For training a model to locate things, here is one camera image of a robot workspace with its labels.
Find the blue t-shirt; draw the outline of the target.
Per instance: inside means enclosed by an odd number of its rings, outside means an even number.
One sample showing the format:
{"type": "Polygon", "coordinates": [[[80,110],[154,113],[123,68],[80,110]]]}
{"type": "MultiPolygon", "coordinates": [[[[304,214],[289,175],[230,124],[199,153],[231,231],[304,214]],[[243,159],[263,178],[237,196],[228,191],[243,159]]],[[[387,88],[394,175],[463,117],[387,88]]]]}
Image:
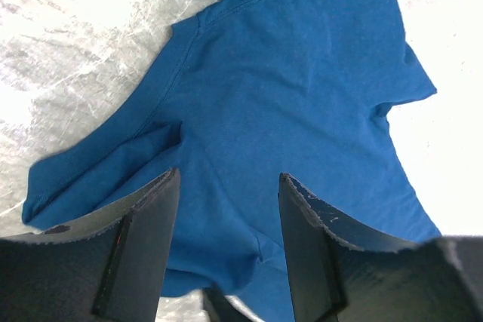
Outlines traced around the blue t-shirt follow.
{"type": "Polygon", "coordinates": [[[22,219],[59,225],[175,167],[162,295],[218,284],[263,320],[291,321],[280,174],[382,232],[439,236],[386,118],[435,92],[397,0],[221,0],[174,25],[104,124],[30,168],[22,219]]]}

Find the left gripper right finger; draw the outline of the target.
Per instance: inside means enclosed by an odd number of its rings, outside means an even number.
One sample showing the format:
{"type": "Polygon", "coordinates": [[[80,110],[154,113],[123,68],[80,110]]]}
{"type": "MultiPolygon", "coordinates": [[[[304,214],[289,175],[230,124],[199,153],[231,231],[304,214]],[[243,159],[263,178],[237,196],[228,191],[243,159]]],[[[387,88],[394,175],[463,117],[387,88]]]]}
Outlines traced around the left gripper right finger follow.
{"type": "Polygon", "coordinates": [[[480,321],[482,239],[396,238],[279,179],[288,280],[298,321],[480,321]]]}

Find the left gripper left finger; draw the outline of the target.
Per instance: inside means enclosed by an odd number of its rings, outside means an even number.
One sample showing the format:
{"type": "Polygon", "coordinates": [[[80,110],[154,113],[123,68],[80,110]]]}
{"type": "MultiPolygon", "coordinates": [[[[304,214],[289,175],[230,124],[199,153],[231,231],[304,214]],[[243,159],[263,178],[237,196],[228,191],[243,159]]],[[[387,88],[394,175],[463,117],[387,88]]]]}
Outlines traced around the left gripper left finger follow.
{"type": "Polygon", "coordinates": [[[153,321],[180,196],[171,169],[39,234],[1,239],[3,321],[153,321]]]}

